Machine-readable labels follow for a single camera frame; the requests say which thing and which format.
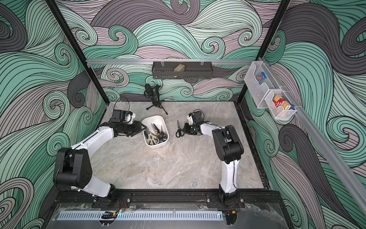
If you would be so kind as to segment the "large black scissors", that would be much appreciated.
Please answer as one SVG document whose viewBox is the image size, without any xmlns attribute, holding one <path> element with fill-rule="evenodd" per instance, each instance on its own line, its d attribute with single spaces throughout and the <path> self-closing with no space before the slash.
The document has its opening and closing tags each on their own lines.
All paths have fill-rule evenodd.
<svg viewBox="0 0 366 229">
<path fill-rule="evenodd" d="M 185 132 L 184 132 L 184 130 L 181 128 L 181 125 L 180 125 L 179 120 L 177 120 L 177 131 L 176 131 L 176 133 L 175 133 L 175 136 L 176 136 L 177 138 L 180 138 L 180 137 L 182 137 L 182 136 L 184 136 L 184 135 L 185 135 Z"/>
</svg>

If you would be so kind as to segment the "white plastic storage box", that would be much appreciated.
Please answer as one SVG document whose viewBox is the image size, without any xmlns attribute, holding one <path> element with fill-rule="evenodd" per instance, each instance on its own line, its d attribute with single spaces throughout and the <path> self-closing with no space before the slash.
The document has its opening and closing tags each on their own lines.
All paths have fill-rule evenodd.
<svg viewBox="0 0 366 229">
<path fill-rule="evenodd" d="M 145 144 L 149 148 L 155 149 L 167 145 L 169 133 L 162 116 L 154 115 L 147 117 L 142 121 L 142 124 L 146 126 L 146 129 L 143 131 L 143 137 Z"/>
</svg>

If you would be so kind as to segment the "yellow handled scissors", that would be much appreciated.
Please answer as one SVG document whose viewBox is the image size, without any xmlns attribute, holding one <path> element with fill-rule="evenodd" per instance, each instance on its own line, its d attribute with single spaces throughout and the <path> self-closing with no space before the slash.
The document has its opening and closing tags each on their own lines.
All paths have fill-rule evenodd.
<svg viewBox="0 0 366 229">
<path fill-rule="evenodd" d="M 156 136 L 161 142 L 166 141 L 168 139 L 167 134 L 163 130 L 160 130 L 156 124 L 152 123 L 152 127 L 154 129 Z"/>
</svg>

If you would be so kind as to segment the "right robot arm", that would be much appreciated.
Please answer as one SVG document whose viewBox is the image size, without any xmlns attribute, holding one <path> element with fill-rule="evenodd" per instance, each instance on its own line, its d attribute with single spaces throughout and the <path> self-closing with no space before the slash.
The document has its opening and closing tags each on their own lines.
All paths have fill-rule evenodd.
<svg viewBox="0 0 366 229">
<path fill-rule="evenodd" d="M 213 139 L 216 154 L 222 162 L 222 178 L 219 185 L 219 200 L 227 205 L 238 199 L 237 172 L 244 153 L 242 142 L 232 125 L 225 127 L 210 122 L 184 125 L 189 135 L 207 135 Z"/>
</svg>

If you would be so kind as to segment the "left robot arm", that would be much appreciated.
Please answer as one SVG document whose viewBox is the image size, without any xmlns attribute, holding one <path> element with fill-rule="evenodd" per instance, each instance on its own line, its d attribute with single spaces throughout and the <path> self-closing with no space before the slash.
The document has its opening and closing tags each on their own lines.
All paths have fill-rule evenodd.
<svg viewBox="0 0 366 229">
<path fill-rule="evenodd" d="M 69 148 L 61 148 L 55 161 L 55 186 L 83 191 L 101 198 L 109 196 L 112 185 L 93 175 L 90 157 L 114 137 L 133 137 L 146 128 L 146 125 L 136 120 L 130 124 L 104 122 L 81 142 Z"/>
</svg>

